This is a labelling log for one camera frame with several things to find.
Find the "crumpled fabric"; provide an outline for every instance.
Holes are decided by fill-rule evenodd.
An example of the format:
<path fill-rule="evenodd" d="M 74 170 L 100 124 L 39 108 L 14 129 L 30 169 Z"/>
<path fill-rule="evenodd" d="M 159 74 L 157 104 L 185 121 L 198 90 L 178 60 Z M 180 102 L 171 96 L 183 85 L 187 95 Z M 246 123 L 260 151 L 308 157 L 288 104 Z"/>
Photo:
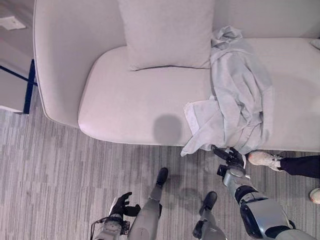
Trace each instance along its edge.
<path fill-rule="evenodd" d="M 226 26 L 212 34 L 208 100 L 187 103 L 184 114 L 192 138 L 181 156 L 198 149 L 234 147 L 247 154 L 272 134 L 274 89 L 271 79 L 239 29 Z"/>

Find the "gray carpet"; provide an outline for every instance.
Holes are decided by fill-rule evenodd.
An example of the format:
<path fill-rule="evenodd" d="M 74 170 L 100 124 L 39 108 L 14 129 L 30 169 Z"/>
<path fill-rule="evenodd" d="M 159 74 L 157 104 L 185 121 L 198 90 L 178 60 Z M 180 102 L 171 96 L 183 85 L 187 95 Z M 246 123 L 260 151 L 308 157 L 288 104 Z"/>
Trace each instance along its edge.
<path fill-rule="evenodd" d="M 36 91 L 30 112 L 0 110 L 0 239 L 88 240 L 90 224 L 105 217 L 114 197 L 132 191 L 131 203 L 143 205 L 163 166 L 170 177 L 161 200 L 158 240 L 195 239 L 197 211 L 211 190 L 218 193 L 214 215 L 228 239 L 251 239 L 236 202 L 216 175 L 222 160 L 212 153 L 201 150 L 182 158 L 181 147 L 90 138 L 48 120 Z M 320 238 L 320 205 L 308 200 L 318 179 L 250 165 L 247 171 L 260 191 L 282 204 L 298 228 Z"/>

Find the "white pillow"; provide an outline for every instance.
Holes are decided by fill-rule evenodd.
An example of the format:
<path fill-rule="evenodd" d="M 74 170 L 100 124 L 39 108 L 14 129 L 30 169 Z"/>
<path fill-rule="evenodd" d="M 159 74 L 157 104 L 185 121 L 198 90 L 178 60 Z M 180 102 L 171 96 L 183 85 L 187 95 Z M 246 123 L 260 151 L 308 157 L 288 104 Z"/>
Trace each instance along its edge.
<path fill-rule="evenodd" d="M 313 39 L 310 43 L 315 48 L 320 49 L 320 39 Z"/>
<path fill-rule="evenodd" d="M 210 68 L 215 0 L 118 0 L 129 70 Z"/>

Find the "sofa seat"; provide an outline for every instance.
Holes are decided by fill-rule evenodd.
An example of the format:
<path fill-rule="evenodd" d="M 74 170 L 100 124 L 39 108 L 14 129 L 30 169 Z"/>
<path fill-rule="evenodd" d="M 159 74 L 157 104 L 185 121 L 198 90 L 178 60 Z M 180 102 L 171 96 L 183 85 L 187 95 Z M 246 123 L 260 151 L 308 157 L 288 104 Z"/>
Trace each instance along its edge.
<path fill-rule="evenodd" d="M 262 149 L 320 151 L 320 50 L 308 38 L 247 38 L 275 89 L 274 131 Z M 126 47 L 103 54 L 87 78 L 80 129 L 110 142 L 183 146 L 188 102 L 207 100 L 209 69 L 128 71 Z"/>
<path fill-rule="evenodd" d="M 310 38 L 248 38 L 274 87 L 266 150 L 320 152 L 320 50 Z"/>
<path fill-rule="evenodd" d="M 118 47 L 94 63 L 78 124 L 85 134 L 103 141 L 183 146 L 192 136 L 184 106 L 206 100 L 210 93 L 210 69 L 128 71 L 127 48 Z"/>

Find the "wall outlet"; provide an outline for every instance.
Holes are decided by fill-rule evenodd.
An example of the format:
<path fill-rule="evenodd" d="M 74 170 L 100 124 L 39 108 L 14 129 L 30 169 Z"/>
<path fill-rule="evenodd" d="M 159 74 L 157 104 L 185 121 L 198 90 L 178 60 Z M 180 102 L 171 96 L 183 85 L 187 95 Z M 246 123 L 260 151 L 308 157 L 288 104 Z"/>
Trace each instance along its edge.
<path fill-rule="evenodd" d="M 25 29 L 26 26 L 16 19 L 15 16 L 0 18 L 0 26 L 3 26 L 7 30 Z"/>

